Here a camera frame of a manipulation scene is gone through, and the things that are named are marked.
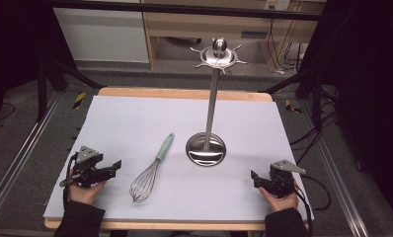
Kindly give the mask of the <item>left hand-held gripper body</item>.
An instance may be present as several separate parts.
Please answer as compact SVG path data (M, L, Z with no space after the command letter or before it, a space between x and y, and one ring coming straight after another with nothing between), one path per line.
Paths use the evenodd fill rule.
M97 169L96 165L103 160L104 155L98 151L82 146L74 155L74 167L71 169L71 174L66 178L66 181L77 182L81 187L90 188L93 184L100 183L98 175L101 170Z

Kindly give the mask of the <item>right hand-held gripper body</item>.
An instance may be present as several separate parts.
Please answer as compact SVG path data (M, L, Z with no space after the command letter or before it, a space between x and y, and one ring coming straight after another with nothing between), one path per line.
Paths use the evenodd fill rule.
M267 191L276 198L283 198L292 194L294 192L293 173L305 174L306 171L288 160L273 162Z

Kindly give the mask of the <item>person's right hand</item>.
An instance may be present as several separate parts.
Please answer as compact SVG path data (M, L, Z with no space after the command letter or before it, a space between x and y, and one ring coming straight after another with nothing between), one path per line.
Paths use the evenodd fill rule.
M286 209L297 209L299 200L295 193L292 193L286 197L277 198L271 195L267 190L259 187L259 191L266 201L270 204L272 212L279 212Z

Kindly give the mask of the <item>person's left hand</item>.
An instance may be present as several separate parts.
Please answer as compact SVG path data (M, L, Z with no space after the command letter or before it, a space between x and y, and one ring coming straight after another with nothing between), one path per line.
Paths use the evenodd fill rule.
M71 182L68 188L67 197L70 201L77 201L84 204L92 205L95 202L99 192L106 185L106 181L97 183L91 188L84 188L78 185L77 182Z

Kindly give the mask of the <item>yellow black floor tape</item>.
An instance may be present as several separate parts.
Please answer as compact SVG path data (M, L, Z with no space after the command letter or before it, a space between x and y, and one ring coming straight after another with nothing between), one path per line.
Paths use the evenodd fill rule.
M291 112L294 112L294 113L297 113L297 114L301 114L302 113L302 109L301 109L300 103L298 101L296 101L296 100L286 99L285 100L285 108L288 111L291 111Z
M76 97L76 100L75 100L75 102L74 102L72 108L73 108L73 109L79 109L79 108L80 108L80 105L81 105L81 103L82 103L82 101L83 101L84 98L85 98L85 96L86 96L86 93L85 93L85 92L79 93L79 94L77 95L77 97Z

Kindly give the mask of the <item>white table mat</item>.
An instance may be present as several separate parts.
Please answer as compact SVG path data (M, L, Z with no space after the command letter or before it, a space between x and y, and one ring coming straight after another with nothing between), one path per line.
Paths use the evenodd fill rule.
M204 130L206 100L97 96L73 146L104 155L102 166L120 162L116 176L95 205L110 221L259 222L270 212L255 189L252 172L265 177L272 162L293 155L274 102L219 101L213 131L226 144L224 160L213 167L194 164L189 138ZM156 157L169 134L175 136L158 167L154 188L143 203L133 202L131 182Z

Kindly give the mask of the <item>steel utensil stand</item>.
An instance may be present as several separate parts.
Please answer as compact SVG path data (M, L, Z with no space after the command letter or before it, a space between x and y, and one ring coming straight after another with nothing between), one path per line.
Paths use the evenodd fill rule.
M199 53L199 66L207 66L212 69L205 132L194 134L186 144L187 156L198 166L216 166L226 156L226 144L221 137L212 132L212 126L220 74L236 63L244 64L244 61L241 61L236 53L239 48L240 45L229 48L226 39L218 38L212 40L211 46L199 51L195 50Z

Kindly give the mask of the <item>black stand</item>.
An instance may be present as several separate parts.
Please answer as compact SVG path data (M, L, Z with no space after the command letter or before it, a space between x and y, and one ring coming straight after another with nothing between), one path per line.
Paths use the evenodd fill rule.
M105 88L105 85L81 74L77 68L70 67L57 59L44 59L38 67L39 112L37 121L42 120L47 112L47 84L50 84L55 91L64 92L67 89L68 84L65 81L64 74L69 74L93 89Z
M322 127L322 117L321 117L321 98L323 94L322 79L319 75L317 69L305 69L297 74L277 83L274 86L266 90L262 90L262 93L273 94L280 89L289 86L290 84L298 83L298 88L296 89L295 96L297 99L306 99L307 96L313 94L313 104L311 119L313 124L321 128Z

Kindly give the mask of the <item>white cabinet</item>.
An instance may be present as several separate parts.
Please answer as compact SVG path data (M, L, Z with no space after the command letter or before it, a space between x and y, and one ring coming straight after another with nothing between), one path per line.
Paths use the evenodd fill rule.
M77 61L148 63L141 13L54 8Z

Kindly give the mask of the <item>metal floor rail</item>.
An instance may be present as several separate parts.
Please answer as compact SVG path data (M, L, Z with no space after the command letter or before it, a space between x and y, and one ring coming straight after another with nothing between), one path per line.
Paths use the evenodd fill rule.
M19 148L18 153L13 158L12 163L7 168L6 173L0 180L0 208L18 179L32 151L36 147L45 127L55 111L55 107L58 104L61 95L61 92L53 92L51 94L49 101L45 104L45 112L42 118L37 121L30 130L29 135L24 140L24 143Z
M354 200L341 176L330 150L323 138L318 140L320 156L335 191L338 202L351 229L353 237L369 237L367 228L356 208Z

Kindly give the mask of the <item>black frame bar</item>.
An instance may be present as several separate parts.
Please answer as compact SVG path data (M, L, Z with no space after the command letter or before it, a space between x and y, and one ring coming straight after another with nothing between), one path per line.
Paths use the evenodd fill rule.
M31 0L55 8L105 10L161 14L189 14L205 16L243 17L259 19L280 19L300 21L320 21L323 16L317 13L298 13L267 10L239 10L224 7L185 6L146 3L103 2L85 0Z

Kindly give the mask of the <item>wall power outlet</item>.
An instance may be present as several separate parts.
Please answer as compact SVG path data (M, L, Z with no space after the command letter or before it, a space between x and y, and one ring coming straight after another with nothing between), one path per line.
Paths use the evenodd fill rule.
M266 0L265 10L286 11L290 0Z

